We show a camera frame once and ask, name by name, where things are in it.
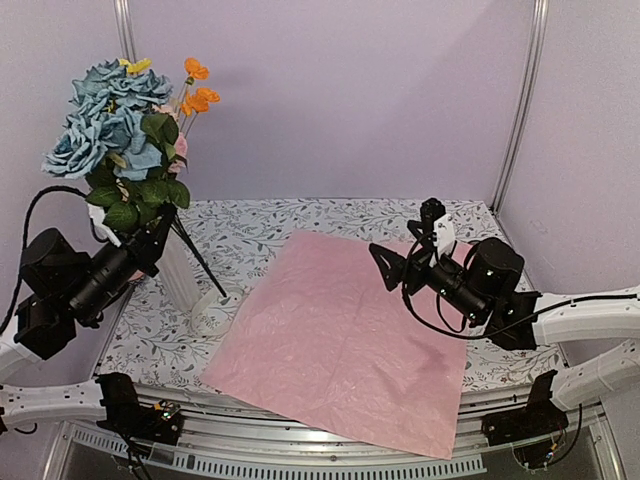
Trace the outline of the pink wrapping paper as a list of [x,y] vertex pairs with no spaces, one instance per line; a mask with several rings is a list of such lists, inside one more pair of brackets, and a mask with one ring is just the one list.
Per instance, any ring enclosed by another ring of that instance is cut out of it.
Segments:
[[366,242],[296,231],[242,302],[201,381],[364,443],[450,459],[466,344],[459,315],[420,291],[407,310]]

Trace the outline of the white ribbed ceramic vase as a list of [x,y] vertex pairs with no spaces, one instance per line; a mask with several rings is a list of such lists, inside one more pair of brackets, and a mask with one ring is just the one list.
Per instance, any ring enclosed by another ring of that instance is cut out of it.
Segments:
[[191,312],[201,299],[201,292],[183,242],[173,230],[168,234],[157,267],[160,280],[174,306],[182,312]]

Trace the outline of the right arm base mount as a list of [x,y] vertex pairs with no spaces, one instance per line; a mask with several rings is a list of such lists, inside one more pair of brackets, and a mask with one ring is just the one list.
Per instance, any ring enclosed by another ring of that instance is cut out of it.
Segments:
[[523,407],[482,417],[481,432],[490,446],[550,434],[569,426],[567,414],[551,402],[551,385],[557,374],[557,370],[551,370],[539,375]]

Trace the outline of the bright yellow poppy stem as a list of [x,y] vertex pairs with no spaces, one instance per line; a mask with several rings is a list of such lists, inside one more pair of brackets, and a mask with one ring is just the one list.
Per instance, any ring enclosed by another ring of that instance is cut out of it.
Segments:
[[151,67],[152,60],[143,58],[142,60],[131,62],[125,58],[120,58],[119,65],[126,70],[128,75],[138,75]]

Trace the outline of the blue hydrangea flower stem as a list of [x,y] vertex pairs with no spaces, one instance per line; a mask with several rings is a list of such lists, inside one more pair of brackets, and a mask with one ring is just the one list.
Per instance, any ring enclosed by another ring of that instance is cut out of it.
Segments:
[[[118,74],[117,60],[95,64],[84,77],[73,80],[70,100],[73,109],[66,116],[55,146],[46,153],[42,170],[56,178],[85,181],[89,186],[86,203],[104,208],[105,224],[123,242],[125,235],[144,227],[154,227],[159,212],[149,222],[141,222],[138,210],[124,200],[124,190],[116,181],[114,157],[124,141],[123,118],[112,106],[112,81]],[[176,112],[182,86],[175,91],[171,81],[170,84],[170,106]],[[180,180],[180,173],[174,174],[175,179],[169,186],[170,203],[177,209],[186,209],[191,202],[191,193]]]

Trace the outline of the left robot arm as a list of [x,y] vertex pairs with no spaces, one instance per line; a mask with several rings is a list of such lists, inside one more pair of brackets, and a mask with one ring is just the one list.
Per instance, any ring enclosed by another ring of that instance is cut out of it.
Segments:
[[[158,223],[141,227],[118,245],[105,244],[95,255],[74,250],[55,228],[41,232],[22,252],[19,278],[31,295],[11,314],[1,335],[1,377],[45,361],[61,352],[76,328],[97,328],[104,310],[141,271],[158,273],[176,215],[172,205],[160,209]],[[158,440],[179,429],[179,408],[166,400],[139,402],[131,378],[122,373],[61,386],[1,386],[1,429],[43,420],[93,420],[129,437]]]

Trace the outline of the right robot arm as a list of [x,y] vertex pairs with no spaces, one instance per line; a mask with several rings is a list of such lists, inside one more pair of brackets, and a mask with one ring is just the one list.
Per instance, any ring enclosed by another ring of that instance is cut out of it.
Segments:
[[423,288],[452,306],[465,327],[480,327],[478,339],[504,350],[535,350],[570,341],[613,338],[620,345],[579,365],[538,377],[542,392],[517,415],[517,427],[537,436],[552,424],[557,407],[623,390],[639,380],[639,289],[628,287],[581,295],[519,292],[524,259],[507,243],[488,238],[473,245],[462,262],[418,240],[402,256],[377,244],[369,252],[387,290],[400,289],[407,309]]

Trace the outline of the pink peony flower stem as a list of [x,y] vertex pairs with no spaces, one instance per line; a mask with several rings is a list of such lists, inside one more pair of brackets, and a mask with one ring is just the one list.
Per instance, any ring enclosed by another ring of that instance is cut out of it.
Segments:
[[[158,108],[158,111],[163,114],[169,115],[173,119],[172,125],[178,127],[178,114],[168,105],[162,105]],[[183,132],[179,131],[175,141],[173,142],[175,155],[170,161],[168,172],[171,174],[179,174],[183,169],[187,167],[187,155],[188,155],[188,143]]]

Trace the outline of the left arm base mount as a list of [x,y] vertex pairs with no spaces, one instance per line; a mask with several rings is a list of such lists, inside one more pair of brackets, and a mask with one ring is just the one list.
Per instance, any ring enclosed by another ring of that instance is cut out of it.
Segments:
[[131,378],[123,373],[99,375],[100,405],[106,418],[96,422],[99,428],[125,437],[176,446],[184,425],[179,407],[168,401],[153,406],[139,402]]

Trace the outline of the orange poppy flower stem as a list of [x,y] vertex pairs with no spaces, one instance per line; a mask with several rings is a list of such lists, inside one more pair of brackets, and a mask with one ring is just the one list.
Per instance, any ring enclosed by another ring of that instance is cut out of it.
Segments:
[[211,105],[219,103],[219,93],[204,84],[210,79],[210,70],[194,57],[184,61],[186,78],[178,95],[176,113],[180,132],[189,136],[196,119],[209,112]]

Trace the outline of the cream printed ribbon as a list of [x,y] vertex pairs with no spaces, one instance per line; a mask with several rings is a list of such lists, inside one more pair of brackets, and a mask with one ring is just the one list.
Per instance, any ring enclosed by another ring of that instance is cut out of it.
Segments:
[[212,288],[191,310],[191,332],[205,337],[224,335],[231,327],[244,298],[245,292],[239,287],[228,288],[226,295]]

